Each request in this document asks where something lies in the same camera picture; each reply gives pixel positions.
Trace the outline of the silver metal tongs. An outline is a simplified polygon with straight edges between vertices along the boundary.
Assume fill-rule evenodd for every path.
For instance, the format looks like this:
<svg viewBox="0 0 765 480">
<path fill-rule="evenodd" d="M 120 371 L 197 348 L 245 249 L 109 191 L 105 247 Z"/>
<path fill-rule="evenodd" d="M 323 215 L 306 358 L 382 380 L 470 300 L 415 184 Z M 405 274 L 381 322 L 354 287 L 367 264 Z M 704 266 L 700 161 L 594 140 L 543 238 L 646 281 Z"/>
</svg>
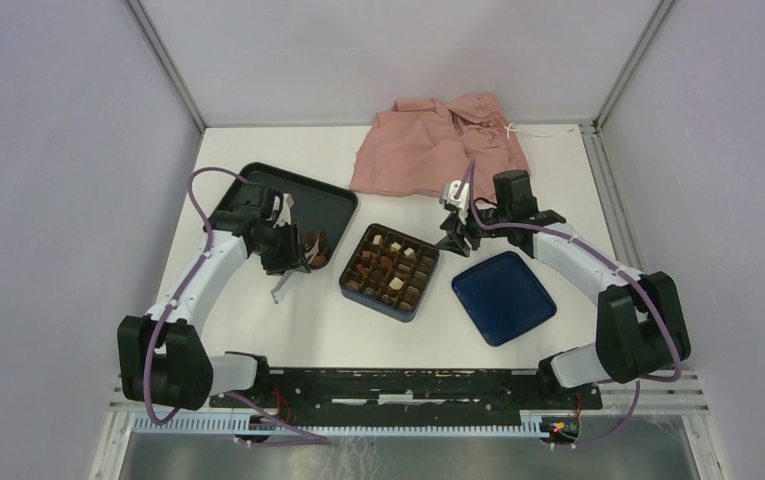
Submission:
<svg viewBox="0 0 765 480">
<path fill-rule="evenodd" d="M 271 297 L 276 305 L 284 301 L 288 291 L 299 279 L 300 273 L 310 273 L 312 270 L 322 268 L 328 261 L 330 248 L 328 238 L 324 231 L 310 232 L 303 240 L 303 255 L 305 263 L 300 267 L 289 270 L 278 280 L 271 290 Z"/>
</svg>

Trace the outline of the blue chocolate box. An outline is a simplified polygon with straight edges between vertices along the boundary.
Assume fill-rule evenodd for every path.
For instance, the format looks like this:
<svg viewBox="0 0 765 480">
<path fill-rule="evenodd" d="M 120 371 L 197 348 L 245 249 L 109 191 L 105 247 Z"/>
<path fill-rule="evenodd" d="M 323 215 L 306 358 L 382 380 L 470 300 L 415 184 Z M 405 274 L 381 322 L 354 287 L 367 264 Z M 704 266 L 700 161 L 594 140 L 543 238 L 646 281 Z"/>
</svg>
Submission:
<svg viewBox="0 0 765 480">
<path fill-rule="evenodd" d="M 341 273 L 342 295 L 402 323 L 418 311 L 438 266 L 435 245 L 389 228 L 370 224 Z"/>
</svg>

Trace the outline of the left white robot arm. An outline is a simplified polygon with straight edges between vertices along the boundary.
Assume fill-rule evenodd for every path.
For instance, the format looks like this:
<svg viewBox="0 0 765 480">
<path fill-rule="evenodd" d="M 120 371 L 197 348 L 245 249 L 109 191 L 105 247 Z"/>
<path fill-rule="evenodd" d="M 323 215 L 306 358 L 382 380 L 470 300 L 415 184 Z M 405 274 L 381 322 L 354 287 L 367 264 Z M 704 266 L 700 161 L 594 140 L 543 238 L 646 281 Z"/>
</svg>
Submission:
<svg viewBox="0 0 765 480">
<path fill-rule="evenodd" d="M 293 198 L 244 182 L 229 203 L 202 217 L 204 233 L 194 258 L 174 286 L 141 316 L 126 316 L 117 329 L 122 390 L 155 406 L 197 410 L 217 394 L 233 391 L 248 407 L 264 405 L 271 379 L 252 354 L 211 356 L 200 335 L 228 281 L 259 257 L 268 275 L 307 273 L 310 255 L 291 215 Z"/>
</svg>

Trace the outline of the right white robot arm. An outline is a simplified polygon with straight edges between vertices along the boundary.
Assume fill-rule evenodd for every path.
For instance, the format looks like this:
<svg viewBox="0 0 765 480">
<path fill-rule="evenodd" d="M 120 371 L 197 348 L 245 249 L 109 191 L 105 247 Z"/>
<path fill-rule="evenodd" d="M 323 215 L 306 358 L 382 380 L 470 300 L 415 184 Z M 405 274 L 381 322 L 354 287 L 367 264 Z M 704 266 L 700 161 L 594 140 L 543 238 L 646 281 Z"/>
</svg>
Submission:
<svg viewBox="0 0 765 480">
<path fill-rule="evenodd" d="M 553 210 L 538 206 L 523 170 L 494 176 L 493 205 L 480 208 L 471 192 L 475 168 L 447 182 L 440 203 L 448 212 L 439 249 L 467 257 L 482 240 L 504 238 L 562 275 L 594 304 L 593 342 L 540 361 L 535 392 L 549 408 L 570 401 L 576 387 L 636 380 L 671 383 L 682 376 L 691 345 L 674 280 L 644 273 L 606 255 Z"/>
</svg>

